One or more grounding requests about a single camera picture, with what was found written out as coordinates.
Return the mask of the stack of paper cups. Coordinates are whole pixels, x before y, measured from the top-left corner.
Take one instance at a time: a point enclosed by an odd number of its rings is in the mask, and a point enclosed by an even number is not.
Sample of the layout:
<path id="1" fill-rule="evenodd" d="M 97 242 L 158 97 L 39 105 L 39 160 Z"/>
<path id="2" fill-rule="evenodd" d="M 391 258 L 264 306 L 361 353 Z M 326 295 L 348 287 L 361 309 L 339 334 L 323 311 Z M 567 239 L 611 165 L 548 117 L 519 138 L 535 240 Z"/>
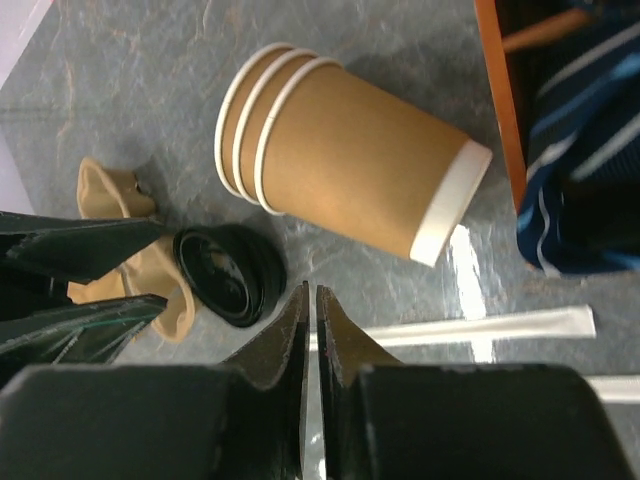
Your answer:
<path id="1" fill-rule="evenodd" d="M 278 42 L 238 70 L 214 134 L 232 195 L 433 266 L 491 162 L 466 133 Z"/>

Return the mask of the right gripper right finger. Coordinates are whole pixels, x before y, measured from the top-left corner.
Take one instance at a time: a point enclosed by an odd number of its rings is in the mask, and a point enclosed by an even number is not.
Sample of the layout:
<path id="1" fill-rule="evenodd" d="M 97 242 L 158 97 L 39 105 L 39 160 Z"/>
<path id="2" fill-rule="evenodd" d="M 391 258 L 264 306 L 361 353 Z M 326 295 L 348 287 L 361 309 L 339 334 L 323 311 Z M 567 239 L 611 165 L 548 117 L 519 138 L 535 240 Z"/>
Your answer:
<path id="1" fill-rule="evenodd" d="M 371 366 L 399 366 L 401 361 L 358 327 L 323 285 L 316 291 L 316 317 L 326 474 L 329 479 L 370 479 L 359 374 Z"/>

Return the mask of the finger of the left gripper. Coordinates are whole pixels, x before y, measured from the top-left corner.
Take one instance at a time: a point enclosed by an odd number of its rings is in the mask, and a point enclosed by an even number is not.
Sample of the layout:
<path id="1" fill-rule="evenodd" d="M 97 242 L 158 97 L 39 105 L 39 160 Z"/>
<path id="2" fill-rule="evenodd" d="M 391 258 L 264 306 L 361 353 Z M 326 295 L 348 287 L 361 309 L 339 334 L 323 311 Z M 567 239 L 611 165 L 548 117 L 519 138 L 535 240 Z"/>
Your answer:
<path id="1" fill-rule="evenodd" d="M 89 283 L 158 240 L 147 218 L 69 220 L 1 213 L 1 264 L 63 281 Z"/>
<path id="2" fill-rule="evenodd" d="M 1 366 L 112 362 L 166 309 L 147 294 L 38 312 L 1 324 Z"/>

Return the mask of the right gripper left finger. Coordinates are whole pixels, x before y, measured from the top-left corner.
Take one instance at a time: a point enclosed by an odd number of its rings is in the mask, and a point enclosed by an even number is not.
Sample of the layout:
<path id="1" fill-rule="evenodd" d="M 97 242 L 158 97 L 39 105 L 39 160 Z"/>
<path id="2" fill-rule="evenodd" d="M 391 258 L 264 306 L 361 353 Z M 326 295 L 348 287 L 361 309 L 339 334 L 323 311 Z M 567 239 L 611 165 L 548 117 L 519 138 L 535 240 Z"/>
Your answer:
<path id="1" fill-rule="evenodd" d="M 304 465 L 310 343 L 309 285 L 223 365 L 226 401 L 219 477 L 300 479 Z"/>

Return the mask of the stack of black lids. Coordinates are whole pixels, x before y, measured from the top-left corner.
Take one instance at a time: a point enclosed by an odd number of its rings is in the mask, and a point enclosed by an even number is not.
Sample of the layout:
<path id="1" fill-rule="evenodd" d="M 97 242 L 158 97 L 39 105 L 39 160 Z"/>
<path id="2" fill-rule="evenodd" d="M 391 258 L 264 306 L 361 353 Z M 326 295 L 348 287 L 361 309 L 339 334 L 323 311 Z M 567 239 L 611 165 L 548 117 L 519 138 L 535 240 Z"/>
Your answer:
<path id="1" fill-rule="evenodd" d="M 183 229 L 174 237 L 173 253 L 194 295 L 237 328 L 270 315 L 286 289 L 279 251 L 240 224 Z"/>

